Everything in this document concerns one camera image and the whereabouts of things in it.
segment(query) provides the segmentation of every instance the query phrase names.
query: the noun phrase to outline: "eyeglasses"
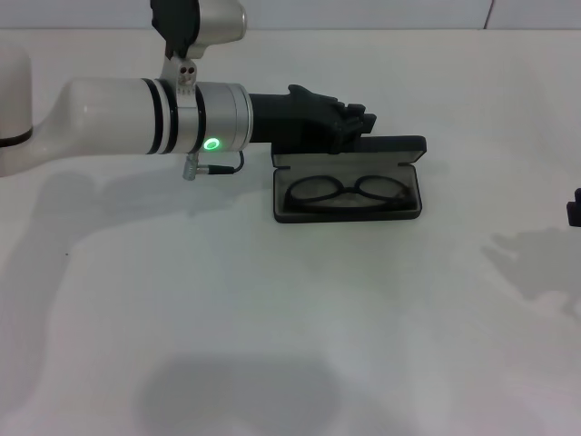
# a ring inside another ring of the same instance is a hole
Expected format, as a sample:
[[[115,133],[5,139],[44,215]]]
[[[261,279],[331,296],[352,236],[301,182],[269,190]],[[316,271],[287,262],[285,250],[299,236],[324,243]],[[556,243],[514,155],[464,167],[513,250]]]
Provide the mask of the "eyeglasses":
[[[358,198],[347,199],[347,194]],[[408,186],[380,175],[361,177],[352,188],[329,175],[307,177],[290,186],[284,202],[287,210],[306,213],[395,212],[416,207]]]

